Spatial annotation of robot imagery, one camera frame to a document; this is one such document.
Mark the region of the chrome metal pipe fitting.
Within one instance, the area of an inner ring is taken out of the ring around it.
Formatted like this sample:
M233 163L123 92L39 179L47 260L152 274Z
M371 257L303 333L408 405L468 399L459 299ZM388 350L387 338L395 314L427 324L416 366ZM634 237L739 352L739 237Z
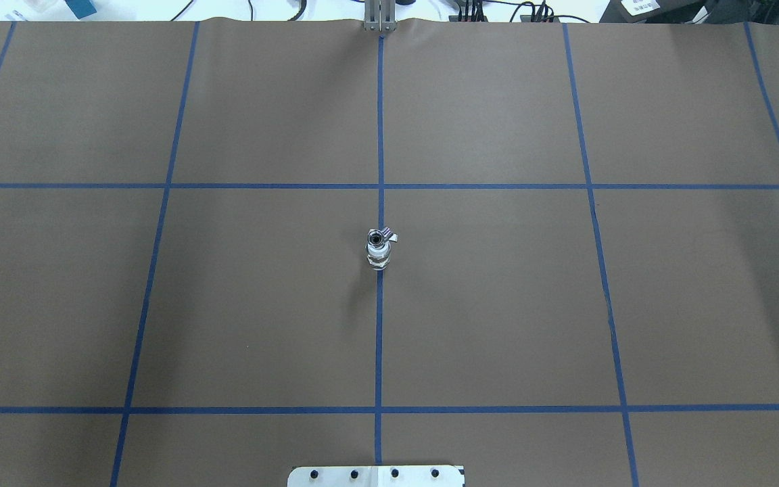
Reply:
M398 234L396 234L395 231L392 231L389 227L385 226L381 229L372 229L368 232L366 243L368 246L374 247L374 248L382 248L383 246L387 246L389 243L395 243L395 241L398 241Z

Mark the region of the white PPR valve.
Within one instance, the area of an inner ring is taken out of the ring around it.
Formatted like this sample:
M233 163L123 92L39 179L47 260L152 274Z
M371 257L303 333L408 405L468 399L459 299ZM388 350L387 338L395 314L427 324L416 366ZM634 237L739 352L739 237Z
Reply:
M382 271L386 268L392 255L392 243L385 241L381 246L368 243L366 246L366 261L374 271Z

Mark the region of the teal box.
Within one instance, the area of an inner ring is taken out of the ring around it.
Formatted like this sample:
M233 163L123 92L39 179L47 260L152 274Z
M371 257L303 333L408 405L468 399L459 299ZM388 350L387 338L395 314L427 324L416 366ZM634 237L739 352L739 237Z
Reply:
M65 0L64 3L77 20L83 20L98 12L98 7L93 0Z

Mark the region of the aluminium post bracket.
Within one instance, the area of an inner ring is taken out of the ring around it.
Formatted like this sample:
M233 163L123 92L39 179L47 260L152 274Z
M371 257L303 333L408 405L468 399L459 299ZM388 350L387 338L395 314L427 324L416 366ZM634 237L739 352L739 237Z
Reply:
M398 27L396 19L396 1L394 0L365 0L364 4L364 30L367 32L390 33Z

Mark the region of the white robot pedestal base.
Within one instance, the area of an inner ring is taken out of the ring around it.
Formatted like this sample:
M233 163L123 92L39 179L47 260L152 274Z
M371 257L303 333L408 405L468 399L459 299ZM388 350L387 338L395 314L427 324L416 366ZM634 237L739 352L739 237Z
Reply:
M346 465L296 467L287 486L465 486L463 466Z

